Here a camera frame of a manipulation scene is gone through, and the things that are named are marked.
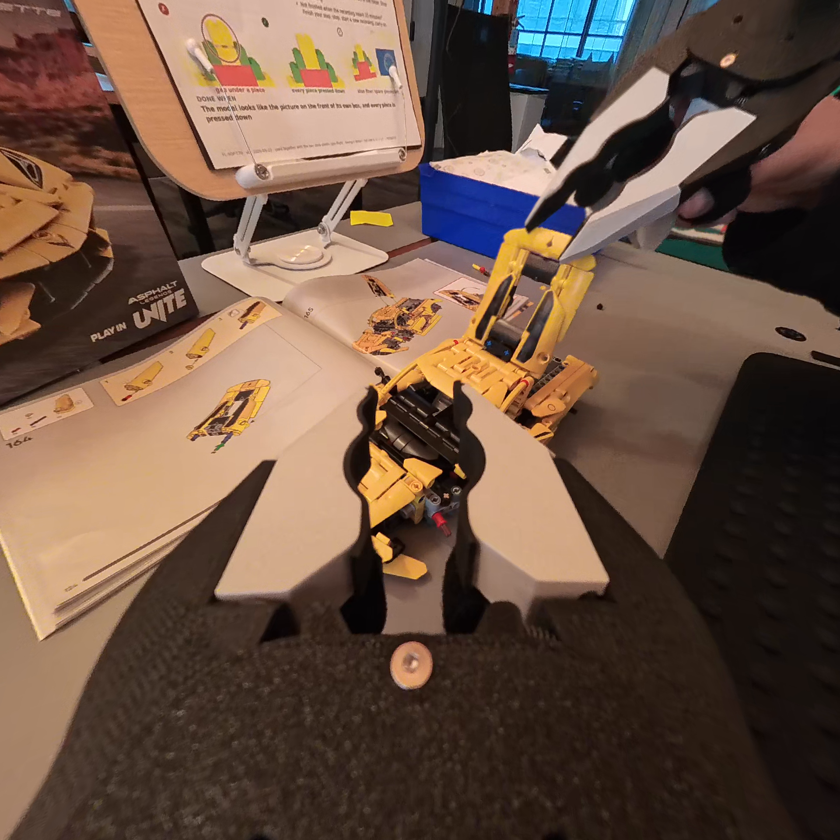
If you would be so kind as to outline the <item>person's right forearm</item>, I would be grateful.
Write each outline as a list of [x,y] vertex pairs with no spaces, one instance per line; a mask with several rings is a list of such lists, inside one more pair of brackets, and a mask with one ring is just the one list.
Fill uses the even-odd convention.
[[722,244],[731,272],[839,314],[839,180],[812,209],[738,213]]

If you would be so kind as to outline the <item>blue plastic bin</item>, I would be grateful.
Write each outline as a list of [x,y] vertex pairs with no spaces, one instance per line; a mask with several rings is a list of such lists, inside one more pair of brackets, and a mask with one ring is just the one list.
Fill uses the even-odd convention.
[[422,231],[430,238],[495,258],[506,233],[523,228],[538,201],[502,185],[419,165]]

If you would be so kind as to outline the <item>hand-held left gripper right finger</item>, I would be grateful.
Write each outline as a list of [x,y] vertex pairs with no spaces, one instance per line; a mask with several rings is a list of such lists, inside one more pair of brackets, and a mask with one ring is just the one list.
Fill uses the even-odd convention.
[[609,584],[551,453],[470,385],[455,384],[460,495],[444,572],[448,634],[468,634],[489,604],[523,618],[555,599],[603,595]]

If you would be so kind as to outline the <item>black perforated chair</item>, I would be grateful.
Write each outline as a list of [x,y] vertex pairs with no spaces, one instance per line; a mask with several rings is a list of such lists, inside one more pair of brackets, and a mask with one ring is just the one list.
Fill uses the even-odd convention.
[[804,838],[839,838],[838,377],[743,362],[665,555]]

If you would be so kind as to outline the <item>green mat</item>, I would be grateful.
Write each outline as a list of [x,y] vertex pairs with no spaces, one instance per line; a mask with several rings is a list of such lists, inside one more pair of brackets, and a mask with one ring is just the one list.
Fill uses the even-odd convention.
[[686,238],[667,237],[656,248],[659,254],[673,256],[696,265],[728,271],[722,257],[721,245]]

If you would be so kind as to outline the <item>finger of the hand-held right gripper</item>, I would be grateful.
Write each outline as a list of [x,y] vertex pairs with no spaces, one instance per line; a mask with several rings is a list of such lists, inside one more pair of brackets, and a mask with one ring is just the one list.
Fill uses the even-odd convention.
[[647,70],[568,140],[552,159],[559,165],[525,228],[541,226],[568,202],[588,213],[599,211],[653,165],[676,131],[669,114],[670,87],[669,73]]
[[673,214],[690,178],[746,134],[755,121],[741,108],[691,105],[689,110],[692,115],[687,121],[680,125],[673,121],[675,132],[662,156],[625,184],[618,198],[591,213],[580,207],[583,218],[571,235],[571,260],[593,255]]

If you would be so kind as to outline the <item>white paper bags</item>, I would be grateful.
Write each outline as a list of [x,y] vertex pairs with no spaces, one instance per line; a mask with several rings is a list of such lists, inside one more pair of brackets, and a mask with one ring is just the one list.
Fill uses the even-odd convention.
[[545,132],[538,124],[515,153],[486,151],[434,161],[431,166],[438,172],[540,196],[549,186],[555,172],[551,159],[566,141],[567,137]]

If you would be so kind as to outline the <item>instruction booklet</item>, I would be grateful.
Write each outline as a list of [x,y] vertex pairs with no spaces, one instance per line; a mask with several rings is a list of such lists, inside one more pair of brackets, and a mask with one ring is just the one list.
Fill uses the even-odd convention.
[[461,336],[487,283],[424,258],[321,276],[2,412],[2,549],[37,638],[149,568],[375,368]]

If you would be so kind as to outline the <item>person's right hand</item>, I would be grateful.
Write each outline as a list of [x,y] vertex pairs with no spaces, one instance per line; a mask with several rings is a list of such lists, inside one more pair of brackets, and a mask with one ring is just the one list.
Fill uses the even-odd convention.
[[731,222],[737,212],[762,214],[816,205],[839,169],[839,99],[821,100],[793,136],[777,151],[749,169],[750,192],[729,213],[717,213],[706,222],[714,200],[703,189],[677,211],[678,227],[705,227]]

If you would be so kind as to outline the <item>yellow brick model car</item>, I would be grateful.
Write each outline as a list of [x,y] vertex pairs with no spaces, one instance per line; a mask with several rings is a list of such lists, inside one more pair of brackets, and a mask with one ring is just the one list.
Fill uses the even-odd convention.
[[371,540],[385,574],[415,581],[426,564],[405,552],[400,520],[428,522],[445,536],[459,508],[466,474],[453,408],[455,383],[470,385],[543,443],[596,384],[595,369],[572,355],[542,353],[532,369],[513,360],[518,338],[466,337],[443,342],[394,376],[378,366],[378,402],[370,467],[359,484],[369,508]]

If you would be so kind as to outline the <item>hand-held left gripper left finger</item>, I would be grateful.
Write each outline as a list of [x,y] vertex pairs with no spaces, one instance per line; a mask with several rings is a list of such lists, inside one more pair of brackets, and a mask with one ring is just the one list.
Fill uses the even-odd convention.
[[371,466],[378,393],[368,385],[277,457],[215,595],[336,606],[350,630],[384,628],[382,560],[359,485]]

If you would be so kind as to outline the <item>grey desk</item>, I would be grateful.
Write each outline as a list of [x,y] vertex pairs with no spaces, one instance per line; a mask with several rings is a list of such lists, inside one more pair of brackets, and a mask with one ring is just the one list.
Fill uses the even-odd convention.
[[[838,318],[810,299],[629,245],[607,248],[601,262],[562,342],[600,381],[552,447],[664,555],[744,360],[838,356]],[[39,641],[2,560],[2,838],[38,792],[92,667],[148,577]]]

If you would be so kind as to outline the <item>large paned window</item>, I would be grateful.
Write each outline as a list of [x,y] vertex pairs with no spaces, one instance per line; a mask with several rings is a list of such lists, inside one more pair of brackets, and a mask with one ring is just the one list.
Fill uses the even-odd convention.
[[520,1],[517,54],[549,62],[617,58],[635,1]]

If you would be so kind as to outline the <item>brick set box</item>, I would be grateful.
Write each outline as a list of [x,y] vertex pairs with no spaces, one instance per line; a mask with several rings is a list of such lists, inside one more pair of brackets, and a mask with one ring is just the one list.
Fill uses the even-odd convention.
[[1,401],[197,315],[63,2],[1,3]]

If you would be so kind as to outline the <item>printed instruction sheet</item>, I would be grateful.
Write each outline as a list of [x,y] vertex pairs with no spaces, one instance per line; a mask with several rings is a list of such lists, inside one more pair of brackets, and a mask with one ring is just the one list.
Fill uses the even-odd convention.
[[215,170],[419,145],[394,2],[137,5]]

